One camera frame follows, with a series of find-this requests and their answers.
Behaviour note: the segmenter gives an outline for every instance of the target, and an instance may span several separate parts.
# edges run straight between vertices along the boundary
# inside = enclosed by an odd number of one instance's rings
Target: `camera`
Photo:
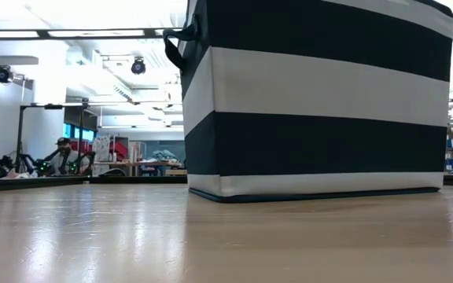
[[[144,74],[146,72],[145,60],[143,58],[135,58],[131,71],[134,75]]]
[[[10,66],[0,66],[0,83],[11,83],[15,79],[15,74]]]

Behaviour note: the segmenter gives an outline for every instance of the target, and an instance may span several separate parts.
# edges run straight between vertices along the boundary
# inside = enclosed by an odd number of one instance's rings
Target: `striped storage bin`
[[[195,193],[258,201],[443,185],[449,8],[191,0],[187,22],[164,38],[182,70]],[[172,36],[186,41],[176,49]]]

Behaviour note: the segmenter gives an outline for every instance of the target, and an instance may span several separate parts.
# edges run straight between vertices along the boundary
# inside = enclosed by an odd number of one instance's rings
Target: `fabric storage bin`
[[[430,0],[188,5],[186,29],[164,39],[182,70],[195,193],[257,201],[441,188],[449,8]]]

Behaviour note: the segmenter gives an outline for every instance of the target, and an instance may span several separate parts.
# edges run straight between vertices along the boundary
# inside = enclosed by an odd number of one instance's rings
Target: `black handle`
[[[164,30],[163,32],[164,36],[164,44],[165,44],[165,54],[167,55],[167,58],[174,64],[176,67],[178,67],[181,71],[185,69],[185,60],[179,53],[178,47],[176,47],[174,44],[172,44],[171,40],[169,37],[175,37],[179,40],[184,40],[184,41],[192,41],[192,40],[198,40],[200,37],[200,29],[198,25],[198,20],[197,16],[193,15],[192,19],[192,24],[188,26],[187,28],[181,30],[181,31],[174,31],[171,29]]]

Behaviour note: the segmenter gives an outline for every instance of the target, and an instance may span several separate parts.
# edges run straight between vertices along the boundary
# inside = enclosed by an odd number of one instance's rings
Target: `cap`
[[[56,145],[66,144],[66,143],[71,143],[71,140],[69,138],[59,138],[57,140]]]

